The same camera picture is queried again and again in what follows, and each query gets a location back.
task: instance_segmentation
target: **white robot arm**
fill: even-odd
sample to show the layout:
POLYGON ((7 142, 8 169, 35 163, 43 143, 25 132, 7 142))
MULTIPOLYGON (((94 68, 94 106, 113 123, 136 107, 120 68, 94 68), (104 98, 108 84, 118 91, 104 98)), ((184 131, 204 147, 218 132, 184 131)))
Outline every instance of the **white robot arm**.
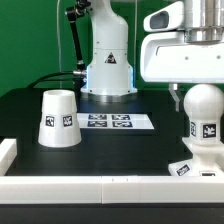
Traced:
POLYGON ((128 25, 115 14, 110 0, 89 0, 76 13, 89 13, 93 30, 93 58, 87 66, 87 84, 82 96, 104 102, 120 102, 136 95, 133 69, 127 61, 128 25))
POLYGON ((145 18, 146 82, 224 83, 224 1, 185 0, 145 18))

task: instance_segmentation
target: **table surface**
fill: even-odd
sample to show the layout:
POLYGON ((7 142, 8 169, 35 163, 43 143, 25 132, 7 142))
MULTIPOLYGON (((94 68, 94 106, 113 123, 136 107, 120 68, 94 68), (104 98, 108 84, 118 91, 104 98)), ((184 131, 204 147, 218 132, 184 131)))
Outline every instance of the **table surface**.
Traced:
MULTIPOLYGON (((189 135, 188 117, 175 111, 168 91, 142 91, 125 103, 77 99, 79 113, 147 114, 155 129, 81 129, 81 143, 61 149, 38 143, 42 97, 41 89, 15 89, 0 98, 0 136, 16 138, 18 144, 8 176, 168 176, 169 163, 192 158, 182 142, 189 135)), ((222 204, 0 206, 2 219, 14 222, 10 212, 23 223, 31 217, 32 223, 224 222, 222 204)))

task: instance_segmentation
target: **paper sheet with markers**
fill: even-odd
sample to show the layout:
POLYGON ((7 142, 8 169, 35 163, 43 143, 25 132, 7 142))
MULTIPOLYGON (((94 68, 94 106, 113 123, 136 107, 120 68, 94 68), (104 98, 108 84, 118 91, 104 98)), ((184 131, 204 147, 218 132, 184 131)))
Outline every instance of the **paper sheet with markers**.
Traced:
POLYGON ((146 114, 77 113, 80 128, 154 129, 146 114))

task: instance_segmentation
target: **green wall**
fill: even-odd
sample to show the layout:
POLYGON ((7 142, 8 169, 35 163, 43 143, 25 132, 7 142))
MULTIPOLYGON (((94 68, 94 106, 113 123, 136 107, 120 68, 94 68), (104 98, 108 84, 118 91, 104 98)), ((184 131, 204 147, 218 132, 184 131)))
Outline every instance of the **green wall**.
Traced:
MULTIPOLYGON (((65 8, 74 0, 61 0, 60 27, 62 70, 76 68, 75 52, 65 8)), ((129 24, 129 56, 136 65, 136 87, 160 88, 161 84, 145 83, 139 74, 140 48, 147 33, 144 18, 167 5, 167 1, 143 0, 138 3, 136 62, 134 61, 135 3, 112 3, 114 11, 129 24)), ((26 87, 37 78, 59 71, 57 44, 57 0, 1 0, 0 1, 0 95, 14 88, 26 87)), ((77 21, 83 57, 88 64, 92 58, 91 21, 88 16, 77 21)), ((42 83, 37 87, 70 88, 70 83, 42 83)))

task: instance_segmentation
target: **white cone-shaped cup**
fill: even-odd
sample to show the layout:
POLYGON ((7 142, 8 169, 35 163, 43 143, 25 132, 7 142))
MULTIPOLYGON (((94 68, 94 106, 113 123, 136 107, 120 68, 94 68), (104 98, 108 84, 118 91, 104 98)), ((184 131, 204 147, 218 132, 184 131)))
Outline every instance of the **white cone-shaped cup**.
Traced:
POLYGON ((44 92, 38 142, 54 148, 74 146, 81 141, 75 94, 69 90, 44 92))

